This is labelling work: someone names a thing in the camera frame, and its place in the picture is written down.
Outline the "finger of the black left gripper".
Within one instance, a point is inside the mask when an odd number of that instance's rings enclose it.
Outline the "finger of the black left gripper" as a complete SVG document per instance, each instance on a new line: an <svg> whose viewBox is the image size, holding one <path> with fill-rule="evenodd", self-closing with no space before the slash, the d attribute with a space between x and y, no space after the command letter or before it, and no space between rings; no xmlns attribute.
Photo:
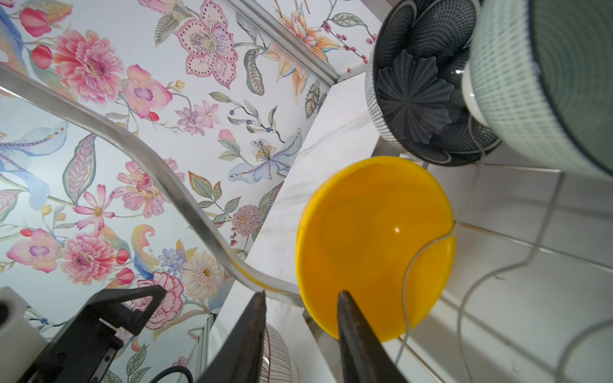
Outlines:
<svg viewBox="0 0 613 383"><path fill-rule="evenodd" d="M124 346L117 331L138 335L167 295L159 286L105 289L93 295L19 376L19 382L101 382Z"/></svg>

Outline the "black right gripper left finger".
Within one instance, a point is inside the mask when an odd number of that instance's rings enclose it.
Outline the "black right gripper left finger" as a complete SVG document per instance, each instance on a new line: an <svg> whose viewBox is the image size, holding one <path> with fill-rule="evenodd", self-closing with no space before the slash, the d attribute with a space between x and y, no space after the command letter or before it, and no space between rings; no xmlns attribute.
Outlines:
<svg viewBox="0 0 613 383"><path fill-rule="evenodd" d="M223 347L196 382L259 382L266 312L265 293L255 293Z"/></svg>

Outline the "pink striped bowl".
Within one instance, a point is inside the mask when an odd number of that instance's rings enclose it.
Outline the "pink striped bowl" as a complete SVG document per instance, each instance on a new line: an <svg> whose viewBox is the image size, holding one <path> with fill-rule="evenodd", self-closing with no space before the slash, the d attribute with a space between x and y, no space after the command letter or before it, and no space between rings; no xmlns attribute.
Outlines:
<svg viewBox="0 0 613 383"><path fill-rule="evenodd" d="M279 331L270 324L265 328L262 351L259 382L299 382L298 369L291 359L287 344Z"/></svg>

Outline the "yellow bowl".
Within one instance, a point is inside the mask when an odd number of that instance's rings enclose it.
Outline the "yellow bowl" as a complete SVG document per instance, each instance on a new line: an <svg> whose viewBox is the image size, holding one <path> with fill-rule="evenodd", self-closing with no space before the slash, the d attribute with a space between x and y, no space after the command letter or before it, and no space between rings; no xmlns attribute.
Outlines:
<svg viewBox="0 0 613 383"><path fill-rule="evenodd" d="M307 311L338 338L338 295L348 291L379 341L416 327L449 280L453 224L442 186L411 161L379 156L337 172L299 222L296 274Z"/></svg>

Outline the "pale green bowl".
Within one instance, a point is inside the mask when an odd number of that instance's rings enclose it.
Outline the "pale green bowl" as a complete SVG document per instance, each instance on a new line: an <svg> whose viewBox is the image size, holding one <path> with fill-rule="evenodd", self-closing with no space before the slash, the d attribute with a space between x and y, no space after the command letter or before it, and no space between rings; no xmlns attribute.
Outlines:
<svg viewBox="0 0 613 383"><path fill-rule="evenodd" d="M486 1L462 78L470 113L531 161L612 176L610 1Z"/></svg>

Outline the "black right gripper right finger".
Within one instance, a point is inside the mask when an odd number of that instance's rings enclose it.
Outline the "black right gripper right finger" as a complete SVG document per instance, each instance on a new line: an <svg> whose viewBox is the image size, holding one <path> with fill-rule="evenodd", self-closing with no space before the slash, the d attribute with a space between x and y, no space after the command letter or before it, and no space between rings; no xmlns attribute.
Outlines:
<svg viewBox="0 0 613 383"><path fill-rule="evenodd" d="M351 294L338 295L338 336L345 382L407 382Z"/></svg>

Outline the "dark patterned bowl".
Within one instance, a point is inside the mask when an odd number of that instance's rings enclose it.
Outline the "dark patterned bowl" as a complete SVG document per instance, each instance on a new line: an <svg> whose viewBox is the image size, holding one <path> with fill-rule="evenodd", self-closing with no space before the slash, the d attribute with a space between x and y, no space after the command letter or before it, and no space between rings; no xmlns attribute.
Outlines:
<svg viewBox="0 0 613 383"><path fill-rule="evenodd" d="M500 145L495 132L470 114L462 94L482 5L400 1L383 22L368 64L366 96L380 136L399 151L457 167Z"/></svg>

